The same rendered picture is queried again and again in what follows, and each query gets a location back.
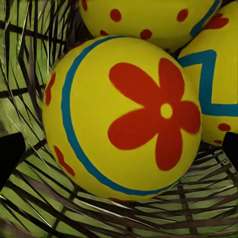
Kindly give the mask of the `wicker basket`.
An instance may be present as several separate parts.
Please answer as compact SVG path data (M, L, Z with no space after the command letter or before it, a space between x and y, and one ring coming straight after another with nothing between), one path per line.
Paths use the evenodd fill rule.
M221 7L226 6L230 2L234 2L235 0L224 0L221 3ZM91 194L78 186L67 174L63 172L63 170L57 168L56 166L52 165L51 163L47 162L41 156L37 153L37 150L40 148L45 151L47 154L51 156L51 158L55 161L54 156L47 151L46 148L44 148L44 145L47 143L45 133L43 130L43 124L41 121L42 117L42 109L39 107L36 101L36 96L38 95L38 98L43 102L43 90L46 87L46 84L39 84L37 75L36 75L36 62L37 60L37 39L41 40L41 45L44 46L47 59L48 59L48 75L49 75L49 69L51 72L53 71L53 68L59 63L59 61L73 48L75 48L78 44L75 43L76 40L76 34L78 30L78 26L80 23L80 13L78 11L77 6L77 0L59 0L59 3L57 5L57 10L54 13L55 9L55 0L51 0L51 8L50 8L50 22L49 27L46 31L46 33L43 35L43 20L44 20L44 10L48 4L48 0L44 0L43 8L38 16L38 0L27 0L27 9L26 9L26 15L24 20L24 26L23 28L18 27L18 25L13 25L10 23L10 11L12 8L12 5L14 3L14 0L6 0L6 12L4 20L0 20L0 29L2 30L2 35L5 43L5 54L6 54L6 73L3 67L3 64L0 59L0 67L2 69L3 77L6 83L7 91L0 92L0 100L8 98L10 102L15 107L15 110L17 112L17 115L20 119L21 125L23 127L23 130L26 134L24 125L22 123L21 117L25 120L29 128L33 131L39 142L32 146L29 143L29 140L26 139L26 141L30 145L30 149L24 152L22 157L20 158L18 165L20 165L22 162L27 163L32 170L35 172L35 174L42 180L43 183L39 182L38 180L18 171L17 169L14 169L11 173L12 175L16 176L17 178L24 181L27 185L29 185L44 201L39 200L35 196L31 195L30 193L26 192L22 188L18 187L17 185L13 184L9 180L5 183L7 187L12 189L43 221L36 219L35 217L31 216L27 212L23 211L22 209L18 208L15 204L13 204L10 200L8 200L6 197L4 197L0 193L0 204L24 227L20 227L16 223L10 221L9 219L5 218L4 216L0 215L0 227L4 228L5 230L9 231L10 233L14 234L16 238L37 238L36 235L32 234L25 225L18 219L18 217L10 210L9 206L19 213L21 216L25 217L44 231L48 233L47 238L78 238L78 236L62 233L56 231L56 227L59 223L59 221L63 221L69 226L73 227L74 229L78 230L82 234L85 234L88 236L88 238L99 238L98 235L91 232L91 230L99 232L104 235L110 236L110 238L159 238L157 237L143 237L138 234L135 234L133 232L133 229L141 229L146 231L153 231L158 232L160 234L165 234L163 238L215 238L215 237L223 237L223 236L232 236L232 235L238 235L238 231L235 232L226 232L229 229L232 229L234 227L238 226L238 217L228 218L231 215L234 215L238 213L238 206L222 206L226 203L236 201L238 200L238 193L232 194L232 195L226 195L226 196L217 196L217 194L223 193L231 188L238 187L238 172L232 173L231 170L233 168L233 164L229 163L224 165L229 159L226 158L223 161L220 161L218 158L219 155L224 154L224 151L222 150L222 147L215 146L208 144L202 140L200 140L200 145L198 148L198 154L195 156L195 159L193 160L193 163L191 164L190 168L185 174L191 174L191 173L199 173L202 171L205 171L207 169L210 169L214 166L220 165L221 167L217 170L205 174L205 177L201 178L198 181L193 182L185 182L182 183L180 180L179 182L175 183L174 188L177 188L177 190L172 191L166 191L164 193L159 194L158 196L164 196L164 195L176 195L179 196L180 199L175 200L167 200L160 198L158 196L152 197L152 199L158 199L160 201L157 202L149 202L149 203L139 203L139 202L119 202L119 201L111 201L115 205L100 202L97 200L92 200L85 197L80 197L77 195L78 192L84 192L87 194ZM27 30L27 20L29 16L29 22L31 27L31 15L32 15L32 9L35 5L35 16L34 16L34 27L32 30ZM63 14L58 21L58 14L63 7ZM17 0L17 20L19 15L19 0ZM42 17L42 23L41 23L41 34L38 34L38 23L40 21L40 18ZM58 25L60 24L61 20L63 19L63 26L58 33ZM65 41L63 41L63 30L66 26L65 31ZM27 87L25 88L19 88L17 80L15 80L15 83L17 84L18 89L11 90L11 87L8 82L8 71L9 71L9 41L10 41L10 31L16 32L17 35L21 35L21 44L20 44L20 50L19 54L17 56L17 63L20 65L23 77L25 79ZM27 51L27 47L25 45L25 37L30 38L30 48L29 52ZM48 52L45 46L44 41L48 41ZM23 61L23 54L26 54L27 62L28 62L28 72L26 70L25 63ZM53 65L51 66L50 62L50 53L52 53L53 57ZM22 94L29 93L30 98L32 101L32 105L36 114L36 117L32 114L29 107L26 105L26 103L23 100ZM14 97L18 96L21 101L23 102L25 108L27 111L30 112L33 119L37 122L37 124L40 126L42 130L43 140L40 140L39 137L36 135L34 130L31 128L31 126L28 124L27 120L24 118L24 116L21 114L21 112L18 110L17 105L15 103ZM4 136L9 135L9 132L7 131L6 127L4 126L4 123L0 119L0 131L4 134ZM44 171L27 161L27 158L30 156L35 155L38 159L42 160L47 166L52 167L54 170L59 172L61 175L66 177L74 186L74 190L71 191L69 188L62 185L60 182L52 178L50 175L46 174ZM199 165L208 162L212 159L216 159L218 162L215 165L209 165L209 166L202 166L199 167ZM58 186L66 190L70 193L70 197L66 198L59 194L52 186L50 186L35 170L43 174L45 177L56 183ZM215 179L215 180L206 180L210 177L213 177L215 175L218 175L220 173L227 173L227 177L223 179ZM213 185L220 183L224 180L231 179L233 183L229 186L218 186L218 187L212 187ZM194 184L208 184L212 183L211 185L205 187L205 188L192 188L192 189L185 189L185 186L192 186ZM199 198L186 198L189 196L189 194L197 193L200 191L206 191L211 189L217 189L222 188L221 190L211 194L207 197L199 197ZM53 200L57 201L58 203L63 205L63 209L61 212L57 211L39 192L38 190L45 195L49 196ZM92 195L92 194L91 194ZM96 211L89 210L86 208L83 208L76 203L73 202L74 198L79 199L80 201L84 202L85 204L95 208ZM215 205L210 206L209 208L199 208L199 209L190 209L189 203L198 203L200 201L215 201L215 200L221 200ZM57 219L55 220L53 226L51 226L43 217L42 215L28 202L32 202L35 205L39 206L49 214L53 215ZM159 204L169 204L169 203L176 203L183 206L182 210L176 210L176 211L170 211L165 210L162 208L155 207L153 205L159 205ZM153 213L146 213L136 208L136 206L145 207L145 208L151 208L156 210L161 210L161 212L153 212ZM194 220L193 214L200 214L200 213L206 213L206 212L213 212L213 211L220 211L229 209L228 211L221 213L220 215L214 216L207 220ZM86 223L81 223L78 221L74 221L70 219L69 217L65 216L66 211L74 212L77 214L81 214L84 216L88 216L96 221L99 221L111 228L114 228L115 230L120 231L119 233L110 231L107 229L103 229L100 227L92 226ZM164 224L164 225L158 225L156 223L141 219L136 217L138 216L144 216L148 218L154 218L164 221L170 221L172 223L170 224ZM168 219L168 217L175 217L175 216L186 216L186 221L175 221ZM111 223L126 226L126 230L112 225ZM205 227L220 227L220 226L229 226L226 229L221 230L217 233L205 233L200 234L197 230L197 228L205 228ZM176 229L190 229L189 235L175 235L169 232L166 232L165 230L176 230ZM6 238L5 235L0 232L0 238Z

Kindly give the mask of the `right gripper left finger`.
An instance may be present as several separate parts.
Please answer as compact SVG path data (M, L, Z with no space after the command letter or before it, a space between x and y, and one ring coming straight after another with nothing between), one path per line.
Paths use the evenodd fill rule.
M0 137L0 190L26 151L22 132Z

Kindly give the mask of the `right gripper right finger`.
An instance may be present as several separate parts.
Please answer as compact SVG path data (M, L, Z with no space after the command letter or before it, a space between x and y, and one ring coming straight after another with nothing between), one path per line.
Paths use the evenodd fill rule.
M225 152L227 158L233 164L233 167L238 172L238 134L233 132L227 132L224 141L222 150Z

